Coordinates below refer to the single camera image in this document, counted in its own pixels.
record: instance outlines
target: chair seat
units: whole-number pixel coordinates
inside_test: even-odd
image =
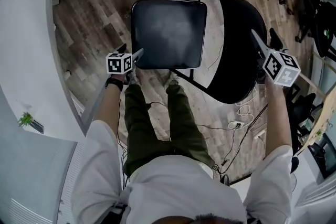
[[[132,51],[142,69],[190,69],[201,64],[207,7],[185,0],[139,0],[132,7]]]

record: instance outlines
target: leg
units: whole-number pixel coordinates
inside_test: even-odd
[[[173,154],[170,142],[156,138],[145,98],[137,84],[129,85],[125,91],[125,123],[128,155],[123,171],[127,176],[156,157]]]
[[[205,139],[198,130],[188,97],[178,84],[171,84],[167,90],[170,134],[174,147],[181,155],[200,161],[210,168],[215,162],[208,154]]]

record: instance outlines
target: black watch strap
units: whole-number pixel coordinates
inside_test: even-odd
[[[105,83],[105,88],[107,88],[108,84],[116,85],[120,91],[122,91],[122,88],[124,87],[123,83],[119,79],[115,79],[115,78],[108,78]]]

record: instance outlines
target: person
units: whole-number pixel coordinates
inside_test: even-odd
[[[128,155],[123,171],[129,184],[122,190],[116,137],[124,77],[114,75],[87,133],[72,193],[76,224],[289,223],[292,148],[281,87],[266,81],[266,157],[252,173],[242,202],[235,189],[212,178],[214,161],[175,77],[165,84],[170,141],[156,138],[134,78],[125,90]]]

